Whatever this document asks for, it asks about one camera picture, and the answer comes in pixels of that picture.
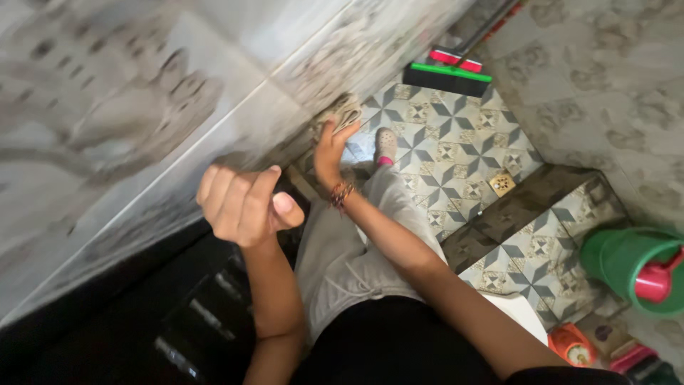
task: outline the black shirt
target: black shirt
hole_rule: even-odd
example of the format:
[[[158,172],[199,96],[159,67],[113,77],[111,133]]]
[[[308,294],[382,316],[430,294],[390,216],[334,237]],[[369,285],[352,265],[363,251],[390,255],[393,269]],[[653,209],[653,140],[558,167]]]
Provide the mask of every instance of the black shirt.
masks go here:
[[[316,385],[501,383],[474,346],[429,306],[407,297],[365,301],[345,310],[292,379],[292,384]],[[629,382],[609,371],[555,367],[515,373],[505,384]]]

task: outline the bracelet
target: bracelet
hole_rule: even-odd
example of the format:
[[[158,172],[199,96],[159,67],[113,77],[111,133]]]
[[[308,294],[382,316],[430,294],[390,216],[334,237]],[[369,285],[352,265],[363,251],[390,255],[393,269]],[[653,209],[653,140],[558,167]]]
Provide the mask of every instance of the bracelet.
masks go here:
[[[330,205],[340,212],[344,209],[344,200],[347,199],[352,191],[356,190],[354,185],[347,182],[339,182],[330,192]]]

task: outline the trousers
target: trousers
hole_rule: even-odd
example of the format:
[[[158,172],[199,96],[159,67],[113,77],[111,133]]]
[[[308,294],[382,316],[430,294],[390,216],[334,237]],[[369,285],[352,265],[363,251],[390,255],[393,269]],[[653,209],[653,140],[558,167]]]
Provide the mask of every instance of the trousers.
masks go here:
[[[362,194],[447,262],[427,218],[416,207],[394,166],[381,166],[366,182]],[[354,222],[322,200],[312,204],[295,274],[312,344],[335,317],[357,303],[388,295],[423,301]]]

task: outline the pink sock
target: pink sock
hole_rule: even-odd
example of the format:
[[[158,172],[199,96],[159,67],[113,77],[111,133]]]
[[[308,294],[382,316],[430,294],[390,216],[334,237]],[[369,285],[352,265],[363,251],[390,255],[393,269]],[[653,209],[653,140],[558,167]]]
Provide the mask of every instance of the pink sock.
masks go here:
[[[383,164],[389,164],[391,166],[394,164],[394,162],[392,162],[392,159],[386,156],[381,156],[378,158],[378,167],[382,166]]]

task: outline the brass drain cover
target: brass drain cover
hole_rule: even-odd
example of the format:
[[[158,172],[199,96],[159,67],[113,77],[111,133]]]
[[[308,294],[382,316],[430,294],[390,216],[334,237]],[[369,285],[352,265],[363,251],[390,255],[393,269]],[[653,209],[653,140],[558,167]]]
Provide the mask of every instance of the brass drain cover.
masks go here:
[[[509,173],[505,173],[495,176],[489,181],[489,185],[499,197],[502,197],[515,187],[515,182]]]

